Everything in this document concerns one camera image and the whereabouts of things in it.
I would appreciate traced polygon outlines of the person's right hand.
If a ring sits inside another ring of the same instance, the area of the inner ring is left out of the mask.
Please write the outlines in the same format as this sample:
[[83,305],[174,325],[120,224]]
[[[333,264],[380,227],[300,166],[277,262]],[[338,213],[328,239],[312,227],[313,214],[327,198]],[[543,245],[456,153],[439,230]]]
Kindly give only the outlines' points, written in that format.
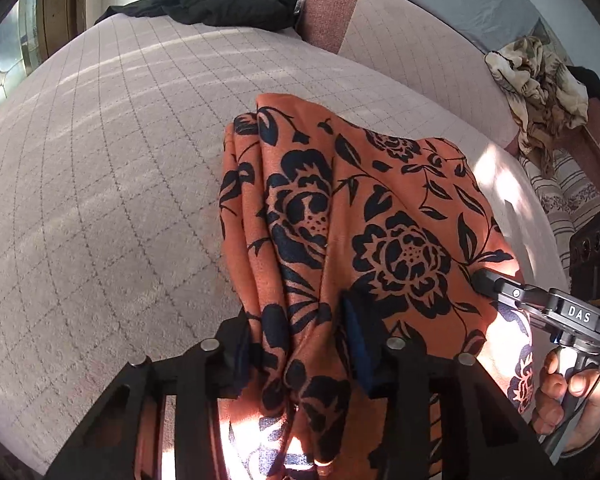
[[557,351],[545,358],[541,370],[540,388],[535,393],[535,408],[532,413],[532,428],[537,434],[546,436],[556,430],[564,418],[562,398],[569,392],[576,398],[588,396],[582,415],[574,427],[565,452],[583,448],[600,433],[600,374],[595,368],[582,370],[569,380],[558,374]]

